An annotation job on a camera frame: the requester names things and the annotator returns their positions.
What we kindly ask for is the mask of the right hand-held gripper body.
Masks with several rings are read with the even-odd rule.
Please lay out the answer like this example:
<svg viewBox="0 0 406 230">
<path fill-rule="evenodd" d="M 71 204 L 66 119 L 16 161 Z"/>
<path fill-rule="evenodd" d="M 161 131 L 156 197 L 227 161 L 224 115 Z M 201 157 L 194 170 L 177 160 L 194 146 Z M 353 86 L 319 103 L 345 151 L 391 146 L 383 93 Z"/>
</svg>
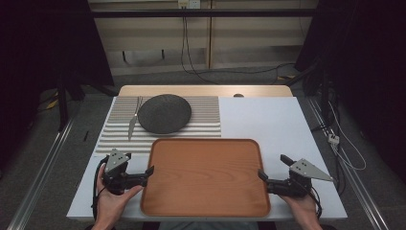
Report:
<svg viewBox="0 0 406 230">
<path fill-rule="evenodd" d="M 276 186 L 276 194 L 290 197 L 304 197 L 312 188 L 312 179 L 332 181 L 333 178 L 315 165 L 302 158 L 289 168 L 289 177 Z"/>
</svg>

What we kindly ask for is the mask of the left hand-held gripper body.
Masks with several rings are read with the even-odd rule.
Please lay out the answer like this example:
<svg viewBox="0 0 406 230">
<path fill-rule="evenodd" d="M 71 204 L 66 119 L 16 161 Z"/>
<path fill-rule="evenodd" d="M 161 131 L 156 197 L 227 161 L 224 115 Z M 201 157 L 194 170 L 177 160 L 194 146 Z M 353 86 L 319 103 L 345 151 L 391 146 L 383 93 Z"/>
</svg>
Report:
<svg viewBox="0 0 406 230">
<path fill-rule="evenodd" d="M 106 165 L 102 174 L 104 187 L 114 195 L 121 195 L 125 190 L 135 186 L 145 187 L 147 179 L 141 173 L 129 174 L 126 172 L 128 161 L 123 152 L 113 149 L 107 156 Z"/>
</svg>

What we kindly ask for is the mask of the brown wooden tray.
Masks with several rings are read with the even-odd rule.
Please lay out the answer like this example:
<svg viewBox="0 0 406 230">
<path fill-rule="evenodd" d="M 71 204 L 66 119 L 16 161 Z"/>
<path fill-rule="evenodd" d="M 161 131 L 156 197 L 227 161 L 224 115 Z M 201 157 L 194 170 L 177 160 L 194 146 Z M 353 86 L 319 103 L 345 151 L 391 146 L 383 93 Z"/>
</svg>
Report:
<svg viewBox="0 0 406 230">
<path fill-rule="evenodd" d="M 252 139 L 158 139 L 141 210 L 151 217 L 262 218 L 271 211 Z"/>
</svg>

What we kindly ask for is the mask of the person's right hand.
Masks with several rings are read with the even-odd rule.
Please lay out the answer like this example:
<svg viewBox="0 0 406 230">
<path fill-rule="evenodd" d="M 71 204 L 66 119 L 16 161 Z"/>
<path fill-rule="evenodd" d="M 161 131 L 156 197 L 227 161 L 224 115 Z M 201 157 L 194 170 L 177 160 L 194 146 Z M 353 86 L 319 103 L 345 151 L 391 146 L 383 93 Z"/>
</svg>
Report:
<svg viewBox="0 0 406 230">
<path fill-rule="evenodd" d="M 316 215 L 316 203 L 310 195 L 304 197 L 289 197 L 281 195 L 289 206 L 294 219 L 301 226 L 310 226 L 319 223 Z"/>
</svg>

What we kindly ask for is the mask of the person's left hand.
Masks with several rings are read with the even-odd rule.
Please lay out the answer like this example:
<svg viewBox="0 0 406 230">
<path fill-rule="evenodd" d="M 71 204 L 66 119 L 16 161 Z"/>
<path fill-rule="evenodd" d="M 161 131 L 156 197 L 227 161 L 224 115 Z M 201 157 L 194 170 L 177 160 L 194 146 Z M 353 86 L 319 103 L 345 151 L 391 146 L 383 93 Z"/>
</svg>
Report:
<svg viewBox="0 0 406 230">
<path fill-rule="evenodd" d="M 105 165 L 102 164 L 97 180 L 97 217 L 95 223 L 108 223 L 115 225 L 121 218 L 129 200 L 143 190 L 142 186 L 135 186 L 122 195 L 111 194 L 104 188 L 102 174 Z"/>
</svg>

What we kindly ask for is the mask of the dark grey speckled plate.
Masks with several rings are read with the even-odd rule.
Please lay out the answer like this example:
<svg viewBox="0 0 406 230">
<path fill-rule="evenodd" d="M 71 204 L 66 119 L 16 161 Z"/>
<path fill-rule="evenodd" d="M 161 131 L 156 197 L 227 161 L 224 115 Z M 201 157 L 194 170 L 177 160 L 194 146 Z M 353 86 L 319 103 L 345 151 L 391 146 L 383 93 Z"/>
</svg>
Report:
<svg viewBox="0 0 406 230">
<path fill-rule="evenodd" d="M 140 125 L 154 134 L 170 134 L 182 129 L 191 119 L 192 107 L 177 95 L 163 94 L 148 99 L 138 112 Z"/>
</svg>

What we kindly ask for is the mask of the person's grey trousers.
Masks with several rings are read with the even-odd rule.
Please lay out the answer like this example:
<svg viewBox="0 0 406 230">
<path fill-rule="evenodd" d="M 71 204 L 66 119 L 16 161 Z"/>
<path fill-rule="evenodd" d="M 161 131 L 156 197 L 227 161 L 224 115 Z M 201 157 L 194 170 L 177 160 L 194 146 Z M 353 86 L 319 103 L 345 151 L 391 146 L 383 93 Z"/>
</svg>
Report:
<svg viewBox="0 0 406 230">
<path fill-rule="evenodd" d="M 158 230 L 259 230 L 256 222 L 209 222 L 209 221 L 191 221 L 191 222 L 161 222 Z"/>
</svg>

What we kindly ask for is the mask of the black metal stand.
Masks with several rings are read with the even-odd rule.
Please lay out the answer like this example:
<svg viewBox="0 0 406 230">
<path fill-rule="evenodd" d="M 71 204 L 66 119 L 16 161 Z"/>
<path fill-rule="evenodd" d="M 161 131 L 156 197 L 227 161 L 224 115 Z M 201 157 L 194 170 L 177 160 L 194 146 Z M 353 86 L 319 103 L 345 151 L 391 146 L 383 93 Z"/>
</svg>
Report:
<svg viewBox="0 0 406 230">
<path fill-rule="evenodd" d="M 66 83 L 63 74 L 60 74 L 57 79 L 57 100 L 59 105 L 59 131 L 65 129 L 69 120 L 67 96 L 66 96 Z"/>
</svg>

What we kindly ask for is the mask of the grey striped placemat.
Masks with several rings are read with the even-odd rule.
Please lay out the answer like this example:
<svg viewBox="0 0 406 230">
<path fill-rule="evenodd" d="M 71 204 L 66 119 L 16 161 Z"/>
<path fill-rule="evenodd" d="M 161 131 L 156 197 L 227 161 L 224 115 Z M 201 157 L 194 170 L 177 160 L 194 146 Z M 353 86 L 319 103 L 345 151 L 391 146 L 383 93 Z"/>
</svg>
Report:
<svg viewBox="0 0 406 230">
<path fill-rule="evenodd" d="M 158 138 L 217 138 L 221 136 L 218 97 L 187 97 L 192 116 L 185 127 L 171 134 L 152 134 L 136 123 L 131 139 L 128 139 L 129 122 L 132 119 L 137 96 L 116 97 L 109 109 L 101 134 L 93 153 L 121 152 L 149 154 L 152 143 Z"/>
</svg>

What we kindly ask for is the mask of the black curtain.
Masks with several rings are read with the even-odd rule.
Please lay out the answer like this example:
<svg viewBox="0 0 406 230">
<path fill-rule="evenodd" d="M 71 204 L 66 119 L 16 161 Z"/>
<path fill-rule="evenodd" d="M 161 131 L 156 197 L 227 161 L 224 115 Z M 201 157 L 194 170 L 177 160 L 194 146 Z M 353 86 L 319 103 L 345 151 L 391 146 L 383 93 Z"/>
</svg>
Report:
<svg viewBox="0 0 406 230">
<path fill-rule="evenodd" d="M 388 167 L 406 183 L 406 0 L 319 0 L 296 68 L 317 61 Z"/>
<path fill-rule="evenodd" d="M 21 143 L 40 94 L 113 83 L 88 0 L 0 0 L 0 168 Z"/>
</svg>

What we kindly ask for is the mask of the black horizontal bar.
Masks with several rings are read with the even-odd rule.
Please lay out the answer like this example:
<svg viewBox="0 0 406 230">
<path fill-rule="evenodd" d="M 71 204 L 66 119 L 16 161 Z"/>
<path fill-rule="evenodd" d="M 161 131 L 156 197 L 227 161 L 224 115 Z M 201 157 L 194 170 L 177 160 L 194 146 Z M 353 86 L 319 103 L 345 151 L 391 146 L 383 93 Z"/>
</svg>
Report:
<svg viewBox="0 0 406 230">
<path fill-rule="evenodd" d="M 96 18 L 126 17 L 301 17 L 314 16 L 319 12 L 313 9 L 276 10 L 96 10 L 91 14 Z"/>
</svg>

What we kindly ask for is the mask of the metal floor rail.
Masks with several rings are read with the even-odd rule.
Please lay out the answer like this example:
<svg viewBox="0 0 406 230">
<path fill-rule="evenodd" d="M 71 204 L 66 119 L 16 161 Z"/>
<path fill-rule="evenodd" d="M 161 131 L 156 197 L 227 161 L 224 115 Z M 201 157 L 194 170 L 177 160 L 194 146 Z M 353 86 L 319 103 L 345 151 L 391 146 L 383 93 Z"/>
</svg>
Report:
<svg viewBox="0 0 406 230">
<path fill-rule="evenodd" d="M 74 118 L 64 122 L 61 127 L 52 131 L 53 143 L 47 151 L 46 157 L 41 163 L 41 167 L 35 175 L 27 193 L 22 199 L 15 212 L 7 230 L 24 230 L 31 217 L 34 207 L 43 191 L 45 183 L 51 174 L 59 153 L 70 133 Z"/>
<path fill-rule="evenodd" d="M 348 138 L 346 133 L 343 131 L 340 122 L 337 118 L 337 112 L 334 110 L 331 103 L 327 104 L 327 110 L 332 112 L 333 120 L 337 125 L 337 128 L 334 129 L 333 127 L 329 126 L 327 124 L 327 121 L 322 117 L 322 107 L 319 105 L 319 103 L 315 99 L 307 99 L 307 101 L 318 121 L 318 124 L 322 127 L 322 131 L 325 134 L 325 136 L 327 137 L 329 134 L 339 136 L 340 140 L 346 140 L 360 156 L 363 165 L 360 167 L 356 167 L 350 162 L 350 158 L 348 157 L 346 151 L 341 147 L 340 144 L 328 143 L 333 151 L 333 154 L 338 158 L 338 163 L 342 167 L 342 172 L 344 173 L 348 183 L 354 190 L 354 193 L 358 198 L 367 218 L 372 224 L 372 228 L 374 230 L 390 230 L 389 225 L 382 216 L 382 213 L 379 210 L 376 202 L 373 200 L 371 194 L 369 193 L 366 186 L 364 185 L 364 183 L 362 182 L 361 178 L 358 175 L 367 168 L 366 160 L 362 156 L 359 149 L 353 144 L 353 142 Z"/>
</svg>

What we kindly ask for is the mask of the white wall socket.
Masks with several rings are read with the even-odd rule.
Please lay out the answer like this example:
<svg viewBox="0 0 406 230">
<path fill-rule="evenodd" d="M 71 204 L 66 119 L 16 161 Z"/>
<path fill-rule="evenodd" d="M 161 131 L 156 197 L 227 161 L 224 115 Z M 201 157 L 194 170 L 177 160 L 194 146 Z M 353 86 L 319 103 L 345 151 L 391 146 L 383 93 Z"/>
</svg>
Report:
<svg viewBox="0 0 406 230">
<path fill-rule="evenodd" d="M 197 10 L 201 8 L 200 0 L 177 0 L 179 9 L 193 9 Z"/>
</svg>

